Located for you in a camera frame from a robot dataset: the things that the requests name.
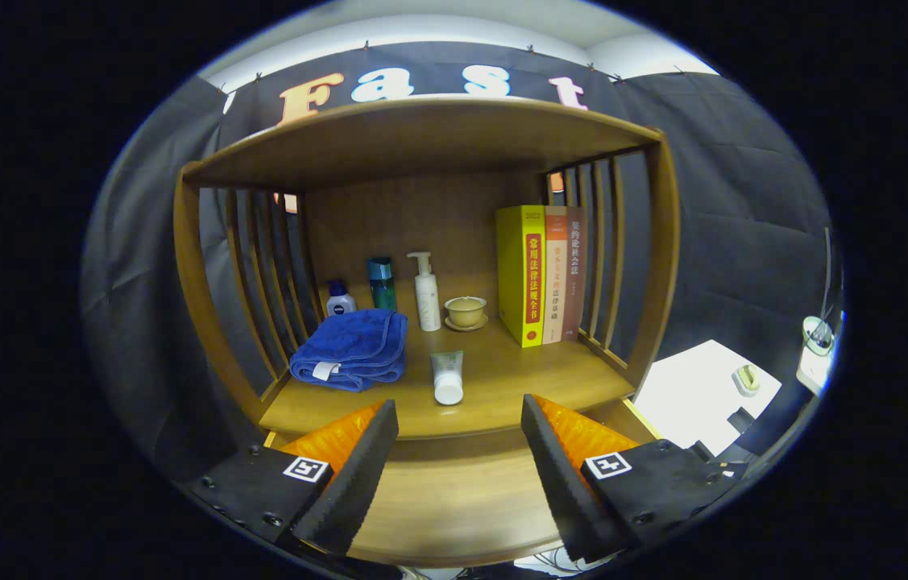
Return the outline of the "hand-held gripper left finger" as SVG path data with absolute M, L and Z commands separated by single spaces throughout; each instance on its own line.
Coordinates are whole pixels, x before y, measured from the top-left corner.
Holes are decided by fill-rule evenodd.
M 377 401 L 280 448 L 251 445 L 185 487 L 263 542 L 345 557 L 398 432 L 395 401 Z

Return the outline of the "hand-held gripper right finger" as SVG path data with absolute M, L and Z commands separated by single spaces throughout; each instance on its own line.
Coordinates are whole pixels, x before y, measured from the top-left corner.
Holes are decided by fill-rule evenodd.
M 536 394 L 524 396 L 520 427 L 569 557 L 589 564 L 665 543 L 748 470 L 667 438 L 628 437 Z

